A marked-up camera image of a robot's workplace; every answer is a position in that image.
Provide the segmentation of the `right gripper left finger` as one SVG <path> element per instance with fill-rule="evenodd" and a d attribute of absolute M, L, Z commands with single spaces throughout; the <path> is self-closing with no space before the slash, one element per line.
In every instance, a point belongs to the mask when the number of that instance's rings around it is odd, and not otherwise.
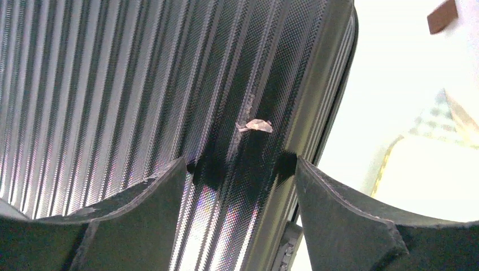
<path fill-rule="evenodd" d="M 32 220 L 1 201 L 1 269 L 167 270 L 185 177 L 179 158 L 68 216 Z"/>

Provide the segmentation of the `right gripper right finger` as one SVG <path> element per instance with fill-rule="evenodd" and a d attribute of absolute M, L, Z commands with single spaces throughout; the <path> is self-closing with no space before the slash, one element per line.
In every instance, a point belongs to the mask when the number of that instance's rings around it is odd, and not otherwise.
<path fill-rule="evenodd" d="M 313 270 L 477 270 L 478 222 L 419 215 L 344 185 L 303 158 L 295 182 Z"/>

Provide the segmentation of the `black ribbed hard-shell suitcase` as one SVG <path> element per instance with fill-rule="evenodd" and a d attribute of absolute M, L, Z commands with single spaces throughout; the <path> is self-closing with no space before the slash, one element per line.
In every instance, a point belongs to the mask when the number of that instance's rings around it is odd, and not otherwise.
<path fill-rule="evenodd" d="M 167 270 L 288 270 L 353 1 L 2 1 L 1 201 L 68 216 L 182 158 Z"/>

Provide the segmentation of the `pale yellow perforated basket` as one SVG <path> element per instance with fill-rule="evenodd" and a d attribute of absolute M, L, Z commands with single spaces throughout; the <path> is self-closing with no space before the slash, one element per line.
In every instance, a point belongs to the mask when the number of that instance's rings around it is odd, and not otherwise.
<path fill-rule="evenodd" d="M 478 121 L 445 90 L 388 148 L 371 196 L 443 220 L 478 220 Z"/>

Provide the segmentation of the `white stacked drawer unit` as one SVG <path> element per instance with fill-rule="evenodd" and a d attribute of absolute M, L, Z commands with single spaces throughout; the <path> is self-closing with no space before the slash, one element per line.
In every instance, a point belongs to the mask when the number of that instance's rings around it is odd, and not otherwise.
<path fill-rule="evenodd" d="M 445 90 L 478 101 L 478 1 L 436 1 L 427 16 L 433 60 Z"/>

